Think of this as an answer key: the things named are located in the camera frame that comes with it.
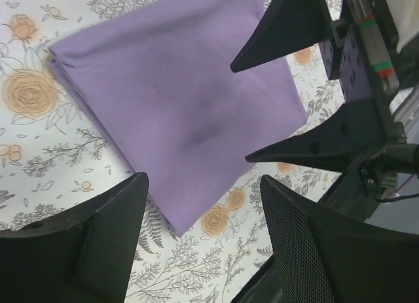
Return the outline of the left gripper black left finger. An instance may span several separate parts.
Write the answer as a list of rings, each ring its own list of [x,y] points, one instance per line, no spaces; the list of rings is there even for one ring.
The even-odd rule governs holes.
[[[19,230],[1,231],[2,302],[123,302],[149,178],[108,191]]]

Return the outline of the purple t shirt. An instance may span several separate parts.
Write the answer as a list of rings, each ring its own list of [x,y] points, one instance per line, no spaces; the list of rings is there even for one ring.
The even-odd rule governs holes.
[[[50,68],[183,235],[244,174],[245,157],[304,126],[287,60],[230,63],[264,0],[158,0],[49,44]]]

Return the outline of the floral patterned table cloth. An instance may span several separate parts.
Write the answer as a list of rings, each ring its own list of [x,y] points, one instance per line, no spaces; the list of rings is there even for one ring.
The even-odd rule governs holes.
[[[1,228],[101,194],[130,170],[47,68],[54,37],[156,0],[1,0]],[[182,238],[145,210],[128,302],[230,302],[272,253],[259,182],[319,200],[337,173],[259,164]]]

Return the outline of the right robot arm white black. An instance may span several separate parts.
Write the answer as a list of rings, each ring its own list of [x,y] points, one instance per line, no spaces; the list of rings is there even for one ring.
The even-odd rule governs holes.
[[[339,173],[320,203],[359,219],[407,199],[397,177],[418,175],[418,0],[272,0],[231,63],[240,72],[318,45],[344,103],[312,130],[247,155]]]

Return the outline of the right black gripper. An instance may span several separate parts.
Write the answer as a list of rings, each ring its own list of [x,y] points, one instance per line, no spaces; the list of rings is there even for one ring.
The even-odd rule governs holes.
[[[386,0],[343,0],[343,44],[336,50],[345,102],[325,122],[246,156],[251,163],[285,162],[339,172],[322,202],[353,219],[368,219],[397,200],[397,175],[418,174],[418,145],[407,141],[413,92],[391,113],[401,89],[418,84],[418,61],[404,59]],[[232,61],[237,73],[308,48],[331,36],[325,0],[271,0]]]

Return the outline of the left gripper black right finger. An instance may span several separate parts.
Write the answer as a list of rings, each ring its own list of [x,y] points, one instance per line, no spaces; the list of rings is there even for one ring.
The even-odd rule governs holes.
[[[417,302],[418,236],[353,220],[269,175],[264,215],[286,302]]]

